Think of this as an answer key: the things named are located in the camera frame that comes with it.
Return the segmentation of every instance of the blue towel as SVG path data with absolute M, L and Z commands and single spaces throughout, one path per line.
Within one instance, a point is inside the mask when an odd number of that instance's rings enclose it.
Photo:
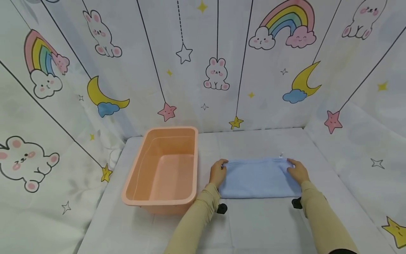
M 218 188 L 222 198 L 299 197 L 299 184 L 287 172 L 285 158 L 234 160 L 225 164 L 227 175 Z

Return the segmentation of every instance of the beige sleeve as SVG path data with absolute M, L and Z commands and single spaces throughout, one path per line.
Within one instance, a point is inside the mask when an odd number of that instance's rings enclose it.
M 328 204 L 323 193 L 311 182 L 302 183 L 304 214 L 309 219 L 311 232 L 318 254 L 328 254 L 336 249 L 348 249 L 359 253 L 350 234 Z
M 203 229 L 217 211 L 220 194 L 212 183 L 206 185 L 176 227 L 164 254 L 193 254 Z

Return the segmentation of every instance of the orange plastic basin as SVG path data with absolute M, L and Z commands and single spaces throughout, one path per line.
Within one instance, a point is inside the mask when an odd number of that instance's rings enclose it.
M 150 213 L 184 214 L 196 198 L 195 127 L 150 129 L 125 182 L 122 200 Z

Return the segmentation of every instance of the rainbow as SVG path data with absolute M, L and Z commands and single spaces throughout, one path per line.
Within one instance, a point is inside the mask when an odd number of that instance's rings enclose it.
M 35 30 L 31 30 L 24 43 L 24 55 L 28 71 L 41 70 L 45 74 L 55 73 L 52 69 L 52 53 L 55 49 Z
M 273 38 L 287 26 L 290 27 L 290 36 L 299 26 L 307 26 L 308 32 L 313 31 L 313 7 L 306 0 L 287 0 L 268 13 L 261 26 L 266 26 Z

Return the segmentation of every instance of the crescent moon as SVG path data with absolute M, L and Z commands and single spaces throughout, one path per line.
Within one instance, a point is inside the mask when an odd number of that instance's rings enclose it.
M 319 85 L 318 87 L 315 88 L 310 88 L 307 85 L 307 80 L 309 79 L 310 74 L 316 68 L 316 66 L 320 62 L 314 63 L 311 66 L 307 67 L 306 69 L 302 70 L 295 78 L 295 80 L 292 83 L 292 90 L 299 89 L 307 93 L 307 96 L 310 96 L 314 94 L 322 85 Z
M 119 106 L 119 108 L 123 109 L 130 103 L 130 99 L 128 100 L 113 100 L 107 96 L 105 96 L 99 88 L 99 76 L 95 76 L 92 78 L 89 83 L 87 84 L 87 93 L 89 95 L 90 100 L 95 104 L 98 105 L 101 102 L 111 103 Z

